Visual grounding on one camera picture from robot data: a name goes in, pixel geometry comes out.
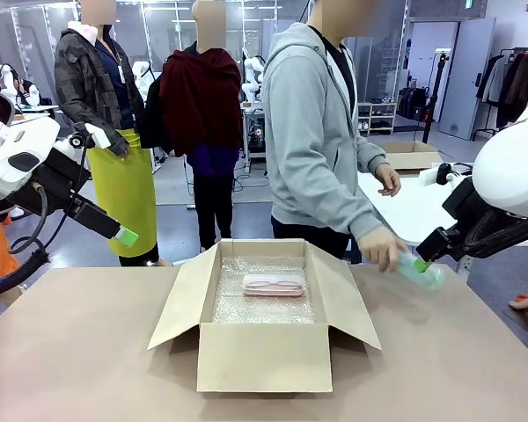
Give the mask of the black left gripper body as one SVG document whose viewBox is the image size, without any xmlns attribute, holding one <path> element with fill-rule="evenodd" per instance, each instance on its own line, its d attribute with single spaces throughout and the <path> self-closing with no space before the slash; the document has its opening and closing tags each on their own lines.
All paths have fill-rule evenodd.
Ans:
<svg viewBox="0 0 528 422">
<path fill-rule="evenodd" d="M 121 227 L 105 210 L 82 196 L 77 196 L 71 202 L 68 217 L 106 239 L 115 238 Z"/>
</svg>

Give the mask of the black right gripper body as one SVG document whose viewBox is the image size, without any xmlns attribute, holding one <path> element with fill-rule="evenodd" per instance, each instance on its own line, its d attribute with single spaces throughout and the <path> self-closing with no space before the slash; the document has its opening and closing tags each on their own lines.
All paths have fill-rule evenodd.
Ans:
<svg viewBox="0 0 528 422">
<path fill-rule="evenodd" d="M 455 226 L 448 229 L 434 229 L 415 249 L 425 262 L 435 262 L 444 256 L 450 256 L 456 262 L 461 260 L 459 253 L 460 233 Z"/>
</svg>

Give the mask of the person's right hand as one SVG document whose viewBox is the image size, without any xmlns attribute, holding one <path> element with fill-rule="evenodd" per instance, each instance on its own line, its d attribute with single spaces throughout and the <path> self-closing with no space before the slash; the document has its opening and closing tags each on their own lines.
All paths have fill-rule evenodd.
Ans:
<svg viewBox="0 0 528 422">
<path fill-rule="evenodd" d="M 382 273 L 395 272 L 400 254 L 408 253 L 405 243 L 384 226 L 362 236 L 357 245 L 361 253 L 370 262 L 377 264 Z"/>
</svg>

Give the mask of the person's left hand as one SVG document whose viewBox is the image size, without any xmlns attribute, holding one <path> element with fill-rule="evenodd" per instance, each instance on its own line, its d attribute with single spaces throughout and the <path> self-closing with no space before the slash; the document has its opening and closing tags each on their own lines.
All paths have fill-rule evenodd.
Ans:
<svg viewBox="0 0 528 422">
<path fill-rule="evenodd" d="M 383 196 L 396 196 L 400 189 L 400 176 L 388 163 L 380 164 L 375 170 L 376 179 L 382 184 L 383 188 L 378 192 Z"/>
</svg>

